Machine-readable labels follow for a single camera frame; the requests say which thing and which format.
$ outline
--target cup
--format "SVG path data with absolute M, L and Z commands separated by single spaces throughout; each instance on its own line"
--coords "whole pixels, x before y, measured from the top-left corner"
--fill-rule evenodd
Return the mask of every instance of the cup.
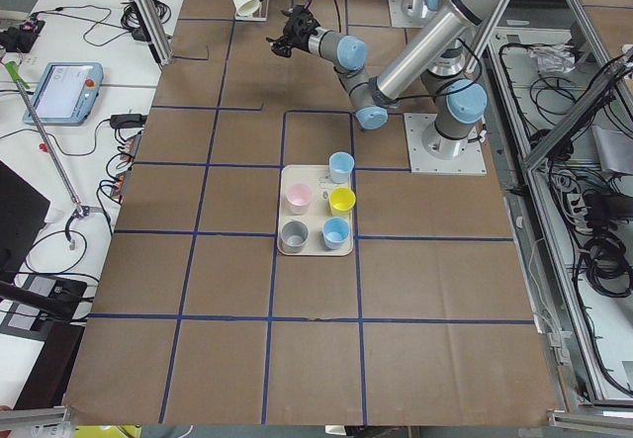
M 330 218 L 323 224 L 323 240 L 330 250 L 337 250 L 349 238 L 349 222 L 342 218 Z
M 351 154 L 338 151 L 329 157 L 329 178 L 333 183 L 346 183 L 352 169 L 354 169 L 354 158 Z
M 259 10 L 261 2 L 259 0 L 233 0 L 237 16 L 250 16 Z
M 293 184 L 286 192 L 286 200 L 293 214 L 305 214 L 313 199 L 313 190 L 307 184 Z
M 286 253 L 299 253 L 308 240 L 308 226 L 300 220 L 291 220 L 281 229 L 281 249 Z
M 336 188 L 329 194 L 329 210 L 333 216 L 344 218 L 356 204 L 356 195 L 349 188 Z

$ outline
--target metal mounting plate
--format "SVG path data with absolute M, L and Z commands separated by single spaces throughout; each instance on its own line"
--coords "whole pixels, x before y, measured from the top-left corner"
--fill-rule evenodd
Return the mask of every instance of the metal mounting plate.
M 458 158 L 446 161 L 436 158 L 422 145 L 422 133 L 435 120 L 435 114 L 405 114 L 408 161 L 413 174 L 444 174 L 456 176 L 484 176 L 487 173 L 479 143 L 468 143 Z M 469 138 L 477 136 L 472 129 Z
M 389 2 L 389 15 L 392 19 L 392 28 L 422 28 L 430 20 L 435 12 L 427 11 L 423 19 L 413 19 L 403 13 L 400 5 L 403 0 L 387 0 Z

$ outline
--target tablet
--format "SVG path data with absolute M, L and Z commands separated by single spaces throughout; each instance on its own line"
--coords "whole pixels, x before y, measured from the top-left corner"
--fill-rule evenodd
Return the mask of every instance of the tablet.
M 103 81 L 98 62 L 52 62 L 46 66 L 32 102 L 44 125 L 81 125 L 92 110 Z M 27 112 L 23 118 L 33 124 Z

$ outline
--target yellow cup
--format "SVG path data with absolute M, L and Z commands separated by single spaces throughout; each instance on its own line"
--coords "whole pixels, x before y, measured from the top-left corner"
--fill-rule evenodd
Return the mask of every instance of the yellow cup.
M 333 216 L 344 218 L 356 204 L 356 195 L 349 188 L 336 188 L 329 195 L 329 209 Z

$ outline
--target tray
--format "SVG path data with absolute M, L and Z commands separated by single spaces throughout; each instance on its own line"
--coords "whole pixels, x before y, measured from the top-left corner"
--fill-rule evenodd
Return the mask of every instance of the tray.
M 290 211 L 286 200 L 286 191 L 296 183 L 304 183 L 313 190 L 313 200 L 310 203 L 308 212 L 297 216 Z M 344 219 L 349 222 L 351 233 L 347 242 L 337 250 L 329 250 L 323 240 L 322 227 L 326 220 L 332 217 L 329 211 L 329 193 L 339 187 L 351 188 L 350 182 L 335 184 L 329 179 L 329 167 L 327 165 L 307 165 L 290 164 L 281 172 L 281 192 L 279 203 L 279 223 L 277 224 L 277 248 L 284 255 L 296 256 L 328 256 L 342 257 L 348 255 L 354 248 L 354 223 L 353 215 L 350 213 Z M 299 253 L 286 253 L 281 249 L 281 228 L 290 220 L 300 220 L 308 226 L 308 241 L 306 246 Z

